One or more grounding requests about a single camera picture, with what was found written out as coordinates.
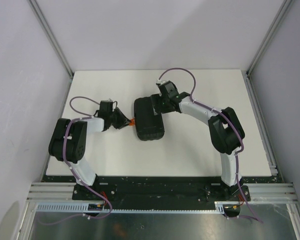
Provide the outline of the black plastic tool case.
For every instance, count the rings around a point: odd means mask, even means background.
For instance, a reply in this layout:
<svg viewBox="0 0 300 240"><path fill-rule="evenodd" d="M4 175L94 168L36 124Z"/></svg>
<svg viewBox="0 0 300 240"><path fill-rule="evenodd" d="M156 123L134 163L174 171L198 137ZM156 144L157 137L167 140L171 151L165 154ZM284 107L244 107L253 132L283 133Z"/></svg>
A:
<svg viewBox="0 0 300 240"><path fill-rule="evenodd" d="M155 114L150 97L137 98L133 103L137 137L141 141L160 140L165 134L161 114Z"/></svg>

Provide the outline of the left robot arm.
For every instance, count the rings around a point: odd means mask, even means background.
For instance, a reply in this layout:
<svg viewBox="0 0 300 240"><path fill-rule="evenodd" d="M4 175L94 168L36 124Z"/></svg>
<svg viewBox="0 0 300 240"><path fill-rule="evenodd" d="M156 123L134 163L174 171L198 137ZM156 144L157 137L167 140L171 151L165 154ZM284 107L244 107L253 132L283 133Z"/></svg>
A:
<svg viewBox="0 0 300 240"><path fill-rule="evenodd" d="M59 118L50 139L48 153L57 161L64 162L76 182L84 186L83 194L95 200L100 196L101 188L95 184L97 174L85 158L87 136L105 132L110 127L120 130L132 122L117 107L116 101L103 100L93 114L74 119Z"/></svg>

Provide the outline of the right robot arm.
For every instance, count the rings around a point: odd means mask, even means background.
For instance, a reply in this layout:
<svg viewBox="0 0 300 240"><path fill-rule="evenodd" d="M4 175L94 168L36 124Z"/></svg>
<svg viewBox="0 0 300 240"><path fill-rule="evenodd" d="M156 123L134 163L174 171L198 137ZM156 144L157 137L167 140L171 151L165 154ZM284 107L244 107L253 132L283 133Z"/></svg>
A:
<svg viewBox="0 0 300 240"><path fill-rule="evenodd" d="M171 81L158 80L160 93L150 96L155 114L178 112L206 124L213 147L221 159L221 196L232 201L239 194L241 175L239 153L244 150L245 132L233 108L213 108L200 103L187 92L178 92Z"/></svg>

